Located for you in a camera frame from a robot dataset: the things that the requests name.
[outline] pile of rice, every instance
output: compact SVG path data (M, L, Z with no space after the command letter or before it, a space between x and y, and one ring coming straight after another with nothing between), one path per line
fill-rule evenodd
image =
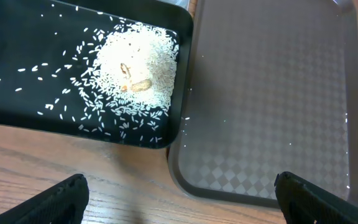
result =
M131 115L151 108L168 111L179 46L167 30L138 22L128 24L125 32L112 32L104 39L105 44L94 49L97 58L93 68L88 69L87 85L97 89L97 95L106 95L111 100L106 106L119 107ZM122 91L128 84L122 64L129 68L132 83L150 80L152 86L145 91L134 92L130 88Z

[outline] checkered tray pattern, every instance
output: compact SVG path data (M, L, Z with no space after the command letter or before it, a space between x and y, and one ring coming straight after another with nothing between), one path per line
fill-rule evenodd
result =
M234 1L204 2L209 22L200 22L179 136L182 176L276 199L276 175L290 171L346 199L341 9L330 0Z

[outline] wood grain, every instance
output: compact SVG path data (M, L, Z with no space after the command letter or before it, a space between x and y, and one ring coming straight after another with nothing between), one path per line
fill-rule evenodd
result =
M75 173L91 191L84 223L284 223L278 211L187 197L164 150L0 126L0 213Z

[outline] gray tray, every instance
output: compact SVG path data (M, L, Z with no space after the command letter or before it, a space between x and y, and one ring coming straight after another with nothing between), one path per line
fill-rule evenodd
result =
M199 0L171 175L187 194L278 207L290 171L358 206L350 0Z

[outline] black tray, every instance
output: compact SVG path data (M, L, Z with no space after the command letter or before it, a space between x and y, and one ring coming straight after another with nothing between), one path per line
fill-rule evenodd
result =
M130 128L125 139L120 137L118 128L122 121L109 108L105 109L106 115L103 116L103 132L97 130L87 133L78 129L83 124L91 131L101 124L96 114L90 120L80 121L84 116L85 104L70 80L70 77L79 79L86 70L85 60L74 63L71 59L77 54L76 46L81 45L82 40L86 43L93 41L95 28L112 31L114 25L120 23L118 17L128 18L127 22L133 20L163 27L170 30L171 35L177 34L180 43L169 117L161 116L162 120L158 123L160 128L155 132L146 125L150 116L135 117L139 121L143 118L144 125L138 130ZM85 27L89 29L88 32L84 32ZM179 130L192 35L193 20L186 10L155 0L0 0L0 124L140 147L166 147L175 139ZM65 57L62 56L64 50L67 51ZM78 57L92 57L83 54ZM73 67L67 70L65 64L72 64ZM39 66L38 72L31 72L34 65ZM19 68L26 68L26 71L18 72ZM70 88L71 93L63 95L64 88ZM45 109L45 104L54 105L56 98L60 101L53 110ZM122 117L132 122L131 116ZM162 139L150 142L154 136Z
M273 183L290 171L358 206L357 16L337 2L198 1L168 158L179 188L278 208Z

